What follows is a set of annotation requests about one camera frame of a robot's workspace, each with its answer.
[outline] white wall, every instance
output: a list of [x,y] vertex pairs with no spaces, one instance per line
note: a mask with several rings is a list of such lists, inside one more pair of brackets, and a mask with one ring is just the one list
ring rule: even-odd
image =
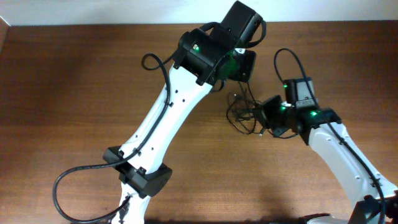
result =
[[[398,19],[398,0],[242,0],[266,21]],[[234,0],[0,0],[16,25],[221,21]]]

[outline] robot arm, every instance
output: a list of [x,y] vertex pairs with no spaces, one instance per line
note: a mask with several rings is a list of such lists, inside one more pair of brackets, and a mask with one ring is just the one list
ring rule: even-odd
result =
[[[350,138],[344,124],[334,122],[331,125],[340,136],[344,137],[345,141],[362,158],[377,179],[379,179],[385,198],[395,196],[394,191],[398,190],[398,188],[389,182],[358,149]],[[369,174],[347,148],[339,143],[339,140],[327,124],[321,124],[319,128],[311,129],[309,145],[328,164],[344,188],[353,208],[358,202],[363,201],[365,196],[370,195],[375,199],[380,199],[373,181],[369,178]]]
[[[249,42],[260,24],[262,37],[257,42]],[[213,30],[208,35],[205,31],[210,28]],[[248,82],[256,54],[246,48],[264,38],[265,28],[260,15],[237,1],[221,24],[206,24],[182,35],[170,69],[171,98],[167,111],[137,155],[115,167],[122,182],[120,206],[126,199],[129,202],[110,221],[112,224],[144,223],[150,198],[164,187],[172,174],[162,163],[171,140],[217,81],[224,82],[228,78]],[[166,94],[163,89],[139,129],[125,144],[108,148],[104,155],[106,162],[120,161],[136,151],[159,117]]]
[[[126,170],[129,172],[123,172],[123,175],[128,176],[131,174],[132,179],[134,179],[134,176],[136,176],[135,178],[143,176],[149,181],[143,185],[142,181],[139,182],[140,180],[137,182],[133,180],[128,181],[131,177],[128,177],[127,179],[123,176],[121,177],[122,197],[120,205],[124,202],[127,196],[130,197],[130,201],[128,210],[126,208],[119,211],[119,213],[113,218],[112,223],[120,224],[121,220],[125,223],[144,223],[144,213],[150,198],[164,186],[167,179],[171,176],[171,169],[166,169],[164,167],[160,168],[171,140],[191,110],[210,92],[212,88],[208,83],[204,83],[202,86],[196,84],[195,81],[197,77],[183,67],[180,67],[179,69],[172,67],[169,74],[172,92],[169,107],[167,108],[163,118],[160,120],[156,130],[145,146],[141,149],[140,153],[128,161],[131,166],[130,169],[127,168]],[[147,135],[150,127],[153,126],[155,120],[159,116],[164,105],[165,98],[166,89],[164,88],[145,120],[131,138],[121,147],[118,147],[117,152],[114,154],[111,152],[113,148],[107,150],[107,153],[104,155],[104,159],[107,160],[107,162],[113,162],[111,156],[123,155],[123,157],[125,157],[133,152],[133,150],[142,142],[144,136]],[[132,167],[137,167],[138,172],[136,172]],[[155,181],[153,181],[153,178],[151,179],[148,177],[149,175],[156,173],[158,170],[165,171],[156,177],[160,180],[155,179]]]
[[378,223],[381,196],[377,185],[386,199],[387,216],[394,217],[397,186],[389,182],[358,149],[340,117],[330,108],[319,108],[315,103],[318,100],[313,100],[312,80],[305,79],[283,80],[287,101],[283,103],[279,95],[274,96],[258,105],[255,115],[262,126],[271,129],[276,137],[288,129],[299,134],[304,143],[328,164],[354,208],[350,221],[320,217],[307,223]]

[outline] wood grain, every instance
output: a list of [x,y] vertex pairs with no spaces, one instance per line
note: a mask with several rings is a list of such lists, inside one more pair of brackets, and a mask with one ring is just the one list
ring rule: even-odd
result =
[[[54,209],[57,176],[96,164],[108,146],[137,129],[164,81],[140,67],[142,55],[169,56],[198,25],[11,27],[0,57],[0,223],[67,223]],[[272,64],[281,47],[300,57],[322,106],[343,118],[369,160],[398,183],[398,22],[269,23],[254,50],[252,90],[259,100],[283,88]],[[288,54],[284,78],[300,76]],[[301,139],[245,136],[227,122],[227,82],[204,98],[172,141],[174,173],[147,218],[243,221],[351,213],[326,164]],[[61,206],[93,218],[119,202],[112,169],[78,172],[58,190]]]
[[7,37],[8,28],[8,24],[0,17],[0,54],[4,41]]

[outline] robotic arm link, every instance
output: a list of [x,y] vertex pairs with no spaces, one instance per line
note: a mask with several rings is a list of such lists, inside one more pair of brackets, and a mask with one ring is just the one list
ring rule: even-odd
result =
[[[251,42],[260,25],[261,38]],[[216,83],[221,82],[221,90],[227,79],[249,82],[256,53],[247,49],[259,44],[265,35],[266,23],[262,17],[236,1],[220,24],[211,22],[182,35],[177,50],[165,62],[153,54],[145,55],[142,66],[146,70],[161,68],[165,87],[131,138],[121,146],[106,150],[103,158],[107,164],[76,167],[60,175],[53,187],[53,201],[58,212],[73,223],[97,223],[108,219],[111,224],[143,224],[150,198],[163,189],[172,175],[172,170],[162,163],[171,140],[196,104],[214,91]],[[159,66],[147,68],[144,60],[148,56],[154,57]],[[168,76],[164,64],[170,60],[174,60],[174,64]],[[306,223],[377,223],[378,220],[384,223],[384,214],[379,213],[383,209],[380,204],[384,197],[387,198],[384,206],[387,214],[396,215],[393,203],[397,203],[398,188],[381,175],[356,147],[337,114],[331,109],[319,108],[311,79],[279,78],[285,86],[287,102],[283,103],[280,96],[275,96],[256,103],[252,109],[256,121],[263,127],[262,133],[271,129],[272,135],[279,137],[292,129],[296,135],[301,135],[304,142],[328,164],[354,207],[350,221],[319,215],[306,217]],[[347,150],[347,145],[360,160]],[[61,179],[75,171],[105,167],[113,167],[119,172],[122,188],[119,207],[91,220],[69,217],[57,200]],[[369,178],[367,169],[377,177],[377,183],[375,178]]]

